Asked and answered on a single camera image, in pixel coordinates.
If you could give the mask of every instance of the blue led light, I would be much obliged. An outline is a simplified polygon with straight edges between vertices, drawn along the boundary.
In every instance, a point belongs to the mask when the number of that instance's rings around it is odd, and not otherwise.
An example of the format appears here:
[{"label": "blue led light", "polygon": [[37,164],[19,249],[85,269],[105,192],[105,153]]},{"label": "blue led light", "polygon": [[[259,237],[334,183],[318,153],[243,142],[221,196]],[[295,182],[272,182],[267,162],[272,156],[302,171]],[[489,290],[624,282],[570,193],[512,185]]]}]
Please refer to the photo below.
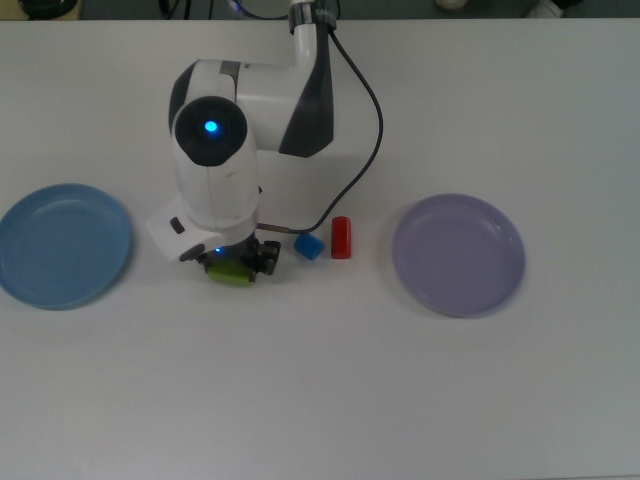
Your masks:
[{"label": "blue led light", "polygon": [[213,133],[216,130],[218,130],[218,124],[216,122],[214,122],[213,120],[208,120],[204,124],[204,129],[209,133]]}]

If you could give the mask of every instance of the green block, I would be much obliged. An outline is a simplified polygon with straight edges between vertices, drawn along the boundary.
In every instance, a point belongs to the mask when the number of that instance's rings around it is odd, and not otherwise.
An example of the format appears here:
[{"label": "green block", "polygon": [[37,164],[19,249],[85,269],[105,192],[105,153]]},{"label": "green block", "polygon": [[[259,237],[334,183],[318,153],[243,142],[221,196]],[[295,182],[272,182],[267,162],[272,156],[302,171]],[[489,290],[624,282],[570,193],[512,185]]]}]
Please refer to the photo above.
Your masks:
[{"label": "green block", "polygon": [[239,260],[223,260],[209,265],[207,274],[211,280],[238,287],[251,284],[253,272]]}]

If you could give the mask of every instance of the black cable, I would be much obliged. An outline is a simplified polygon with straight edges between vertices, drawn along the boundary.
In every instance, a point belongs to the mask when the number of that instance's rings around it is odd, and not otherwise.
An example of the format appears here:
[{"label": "black cable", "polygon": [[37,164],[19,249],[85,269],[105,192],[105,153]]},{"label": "black cable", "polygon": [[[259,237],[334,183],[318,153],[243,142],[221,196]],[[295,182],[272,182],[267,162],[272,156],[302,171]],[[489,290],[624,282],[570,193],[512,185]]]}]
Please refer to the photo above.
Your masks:
[{"label": "black cable", "polygon": [[171,17],[173,17],[173,13],[176,11],[176,8],[178,8],[179,4],[180,4],[180,0],[176,0],[176,3],[174,3],[173,7],[171,7],[171,10],[167,14],[165,20],[171,20]]},{"label": "black cable", "polygon": [[191,0],[187,0],[187,3],[184,6],[184,20],[189,20],[189,14],[191,13]]},{"label": "black cable", "polygon": [[242,13],[247,18],[252,18],[254,20],[287,20],[289,15],[281,15],[279,17],[261,17],[260,15],[256,15],[251,13],[249,10],[240,5],[238,0],[231,0],[231,2],[235,5],[235,9]]},{"label": "black cable", "polygon": [[258,224],[258,228],[262,230],[270,230],[270,231],[281,232],[281,233],[291,233],[294,235],[311,233],[314,230],[316,230],[318,227],[320,227],[320,225],[324,223],[324,221],[327,219],[327,217],[329,216],[333,208],[338,204],[340,200],[342,200],[342,197],[344,197],[347,194],[347,192],[351,190],[351,188],[356,183],[358,183],[358,181],[362,178],[362,176],[367,172],[367,170],[373,163],[373,160],[376,158],[376,155],[378,155],[378,150],[380,150],[380,144],[382,143],[382,136],[384,133],[384,117],[382,115],[382,108],[380,107],[378,98],[376,97],[376,94],[374,93],[373,89],[369,85],[369,82],[367,82],[367,79],[364,78],[364,75],[362,75],[362,72],[360,72],[356,64],[353,62],[353,60],[351,60],[351,57],[349,57],[349,54],[345,51],[344,47],[338,40],[338,37],[336,37],[336,34],[334,32],[329,32],[329,35],[331,36],[331,40],[333,40],[333,43],[335,44],[340,54],[343,56],[343,58],[346,60],[346,62],[349,64],[349,66],[353,70],[353,73],[356,74],[356,76],[358,77],[358,79],[360,80],[364,88],[367,90],[367,93],[369,94],[369,96],[371,97],[371,101],[373,102],[373,106],[376,108],[376,113],[378,114],[378,138],[376,140],[376,145],[375,147],[373,147],[373,152],[371,152],[371,156],[369,157],[369,160],[367,160],[367,163],[364,164],[364,167],[362,167],[360,172],[353,178],[353,180],[351,180],[349,184],[342,189],[342,191],[333,200],[333,202],[331,202],[329,207],[322,214],[322,216],[320,217],[320,220],[318,220],[313,226],[309,228],[304,228],[301,230],[295,230],[292,228],[279,227],[275,225]]}]

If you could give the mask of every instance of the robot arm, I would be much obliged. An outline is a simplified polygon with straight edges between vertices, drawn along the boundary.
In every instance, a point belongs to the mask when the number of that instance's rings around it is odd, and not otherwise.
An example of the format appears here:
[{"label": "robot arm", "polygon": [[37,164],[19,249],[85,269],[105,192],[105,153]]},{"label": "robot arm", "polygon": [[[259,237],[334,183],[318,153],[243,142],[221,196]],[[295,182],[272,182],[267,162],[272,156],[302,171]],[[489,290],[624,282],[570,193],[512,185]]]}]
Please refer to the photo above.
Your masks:
[{"label": "robot arm", "polygon": [[[169,129],[180,196],[147,222],[170,260],[218,252],[264,264],[255,258],[256,150],[309,157],[333,140],[332,15],[324,0],[292,0],[292,66],[199,60],[176,81]],[[259,271],[273,270],[273,255]]]},{"label": "robot arm", "polygon": [[293,0],[289,14],[295,47],[292,66],[199,60],[176,81],[169,127],[195,98],[221,95],[238,104],[252,125],[256,146],[310,157],[333,140],[329,30],[335,16],[323,1]]}]

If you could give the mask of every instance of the lavender plate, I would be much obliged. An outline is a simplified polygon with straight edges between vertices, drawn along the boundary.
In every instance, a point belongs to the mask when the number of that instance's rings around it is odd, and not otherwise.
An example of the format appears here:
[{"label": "lavender plate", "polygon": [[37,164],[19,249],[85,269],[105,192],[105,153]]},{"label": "lavender plate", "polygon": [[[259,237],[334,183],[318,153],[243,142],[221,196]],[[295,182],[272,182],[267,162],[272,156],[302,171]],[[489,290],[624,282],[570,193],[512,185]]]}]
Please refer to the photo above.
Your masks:
[{"label": "lavender plate", "polygon": [[524,246],[509,219],[468,195],[445,194],[415,205],[396,228],[396,272],[421,303],[453,317],[474,317],[518,288]]}]

